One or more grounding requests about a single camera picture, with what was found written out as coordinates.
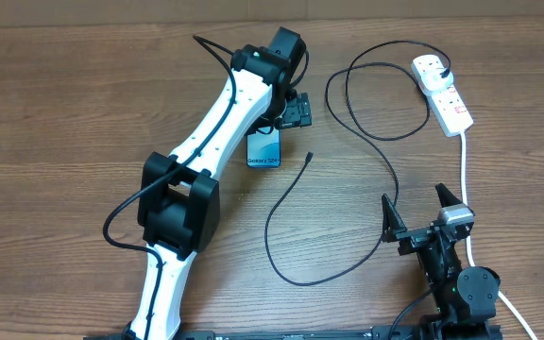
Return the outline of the dark blue Samsung smartphone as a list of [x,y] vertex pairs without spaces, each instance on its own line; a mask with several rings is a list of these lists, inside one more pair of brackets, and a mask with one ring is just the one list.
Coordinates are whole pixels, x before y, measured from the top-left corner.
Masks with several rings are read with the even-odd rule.
[[246,164],[251,168],[276,168],[281,165],[281,135],[275,128],[246,136]]

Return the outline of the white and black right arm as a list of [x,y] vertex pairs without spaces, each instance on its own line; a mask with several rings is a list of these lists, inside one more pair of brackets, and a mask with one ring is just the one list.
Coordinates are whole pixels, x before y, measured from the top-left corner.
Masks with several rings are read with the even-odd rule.
[[[499,340],[501,327],[492,325],[500,276],[484,266],[464,268],[455,245],[469,237],[474,211],[444,184],[435,186],[441,210],[429,226],[407,229],[395,204],[382,196],[382,240],[397,243],[399,255],[415,253],[429,289],[405,307],[388,327],[374,327],[375,339]],[[401,320],[422,300],[432,297],[435,314],[427,314],[414,326]]]

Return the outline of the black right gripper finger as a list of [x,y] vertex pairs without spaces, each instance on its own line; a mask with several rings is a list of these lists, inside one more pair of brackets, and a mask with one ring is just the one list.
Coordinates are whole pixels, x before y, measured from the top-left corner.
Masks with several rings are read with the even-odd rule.
[[435,185],[435,190],[440,201],[442,208],[447,208],[455,205],[459,205],[461,200],[457,198],[444,183],[438,183]]
[[382,195],[382,239],[386,243],[397,242],[398,235],[407,231],[400,214],[388,195]]

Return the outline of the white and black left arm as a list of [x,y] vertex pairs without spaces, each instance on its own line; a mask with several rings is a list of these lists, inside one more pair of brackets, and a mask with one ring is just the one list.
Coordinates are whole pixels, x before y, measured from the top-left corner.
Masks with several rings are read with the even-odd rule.
[[141,188],[117,206],[102,227],[112,246],[145,253],[139,311],[119,339],[172,339],[188,272],[220,221],[219,180],[243,137],[309,126],[295,90],[309,59],[305,41],[280,27],[267,46],[245,45],[222,60],[228,78],[197,128],[169,155],[152,153]]

